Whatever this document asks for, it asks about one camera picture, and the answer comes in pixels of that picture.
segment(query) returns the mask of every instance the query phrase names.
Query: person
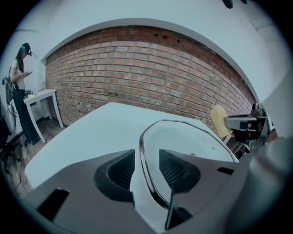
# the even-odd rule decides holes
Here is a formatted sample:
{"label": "person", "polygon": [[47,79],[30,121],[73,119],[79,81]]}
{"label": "person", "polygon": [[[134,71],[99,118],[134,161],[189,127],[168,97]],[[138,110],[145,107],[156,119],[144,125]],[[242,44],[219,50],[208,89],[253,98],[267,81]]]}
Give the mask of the person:
{"label": "person", "polygon": [[16,107],[16,111],[18,112],[22,130],[27,139],[27,143],[32,143],[32,145],[35,145],[40,140],[40,137],[38,136],[38,133],[33,126],[32,120],[27,110],[27,106],[23,102],[25,96],[24,79],[32,73],[24,71],[23,59],[28,54],[32,54],[30,50],[31,48],[28,43],[22,44],[22,46],[17,52],[15,59],[12,62],[9,76],[11,83],[13,84],[12,96]]}

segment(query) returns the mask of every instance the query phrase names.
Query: black chair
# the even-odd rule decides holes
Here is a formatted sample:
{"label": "black chair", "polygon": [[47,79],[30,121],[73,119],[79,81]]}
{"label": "black chair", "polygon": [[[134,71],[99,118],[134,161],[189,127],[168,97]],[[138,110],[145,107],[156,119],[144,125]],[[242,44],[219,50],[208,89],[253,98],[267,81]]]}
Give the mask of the black chair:
{"label": "black chair", "polygon": [[15,159],[17,162],[20,162],[20,159],[15,156],[15,154],[12,152],[13,149],[16,146],[22,147],[20,143],[10,143],[6,142],[8,136],[11,135],[11,132],[9,131],[9,128],[6,124],[6,121],[4,119],[4,116],[1,115],[1,109],[0,109],[0,158],[2,162],[4,163],[4,169],[7,174],[9,174],[9,171],[6,169],[7,167],[7,160],[8,157],[12,157]]}

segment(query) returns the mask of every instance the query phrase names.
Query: white table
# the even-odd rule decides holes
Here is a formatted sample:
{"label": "white table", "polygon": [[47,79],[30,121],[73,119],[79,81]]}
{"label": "white table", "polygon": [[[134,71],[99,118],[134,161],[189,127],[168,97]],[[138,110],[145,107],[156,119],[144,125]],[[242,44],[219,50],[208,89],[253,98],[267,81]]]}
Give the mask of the white table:
{"label": "white table", "polygon": [[[130,190],[134,195],[135,208],[151,227],[162,232],[165,223],[165,219],[162,217],[167,216],[167,211],[156,204],[151,197],[144,181],[139,155],[140,135],[147,127],[161,119],[186,121],[216,136],[203,122],[195,119],[111,102],[79,119],[45,145],[26,166],[27,178],[32,187],[36,188],[55,173],[73,163],[112,152],[134,149],[136,161]],[[162,128],[156,137],[151,137],[148,144],[145,145],[146,152],[152,153],[153,149],[148,148],[147,145],[156,143],[156,138],[160,139],[161,134],[164,134],[164,136],[170,135],[161,142],[166,149],[186,154],[191,153],[192,150],[200,157],[232,161],[228,151],[217,148],[212,150],[216,140],[212,141],[200,136],[198,141],[190,143],[187,140],[177,144],[184,138],[186,132],[183,131],[177,138],[174,138],[169,134],[170,131],[169,128]]]}
{"label": "white table", "polygon": [[38,92],[34,97],[27,97],[26,99],[23,100],[23,102],[27,105],[27,110],[28,110],[29,116],[32,120],[32,123],[33,123],[33,125],[34,125],[34,127],[35,127],[35,129],[36,129],[36,131],[37,131],[37,133],[43,143],[45,143],[46,140],[43,137],[43,135],[41,134],[40,129],[37,126],[36,120],[33,116],[33,112],[31,109],[31,104],[34,102],[40,101],[45,116],[46,117],[48,116],[50,119],[52,119],[52,116],[51,116],[51,113],[49,110],[48,100],[46,99],[47,97],[51,96],[53,98],[54,108],[55,108],[55,112],[56,112],[60,127],[64,128],[60,114],[59,114],[55,92],[56,92],[56,90],[42,90],[42,91]]}

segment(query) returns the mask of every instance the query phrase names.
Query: white t-shirt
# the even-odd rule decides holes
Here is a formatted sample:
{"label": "white t-shirt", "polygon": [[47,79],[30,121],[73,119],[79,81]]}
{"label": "white t-shirt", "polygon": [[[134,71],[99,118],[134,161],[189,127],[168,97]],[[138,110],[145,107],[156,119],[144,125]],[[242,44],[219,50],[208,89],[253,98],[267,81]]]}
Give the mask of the white t-shirt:
{"label": "white t-shirt", "polygon": [[[19,70],[17,59],[13,60],[12,65],[11,65],[11,69],[12,68],[15,68],[16,69],[16,75],[21,75],[22,74],[22,72]],[[24,80],[23,80],[22,77],[19,78],[16,83],[17,83],[18,88],[20,90],[25,90],[26,87],[24,85]]]}

